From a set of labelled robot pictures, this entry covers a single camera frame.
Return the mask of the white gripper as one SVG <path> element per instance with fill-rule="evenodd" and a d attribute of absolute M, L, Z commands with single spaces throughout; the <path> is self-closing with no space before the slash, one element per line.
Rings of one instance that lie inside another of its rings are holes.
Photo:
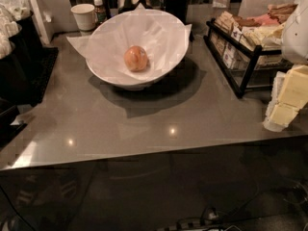
<path fill-rule="evenodd" d="M 287 128 L 308 103 L 308 0 L 295 0 L 296 8 L 286 21 L 281 52 L 295 64 L 286 73 L 278 71 L 263 125 L 272 132 Z"/>

